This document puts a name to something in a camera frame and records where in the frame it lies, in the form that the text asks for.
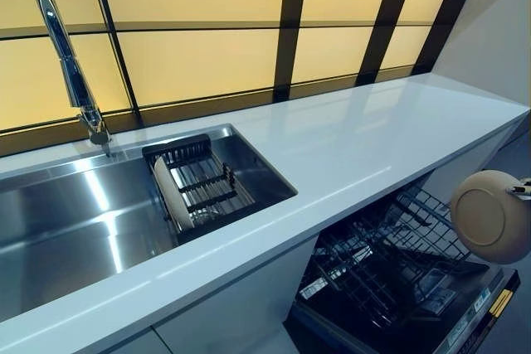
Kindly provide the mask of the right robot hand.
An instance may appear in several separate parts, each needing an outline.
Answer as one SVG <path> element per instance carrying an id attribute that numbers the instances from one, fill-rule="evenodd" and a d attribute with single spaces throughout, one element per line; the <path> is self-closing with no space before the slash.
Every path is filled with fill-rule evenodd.
<path id="1" fill-rule="evenodd" d="M 531 181 L 530 178 L 524 178 L 519 181 L 517 185 L 510 186 L 506 191 L 518 199 L 529 201 L 531 197 Z"/>

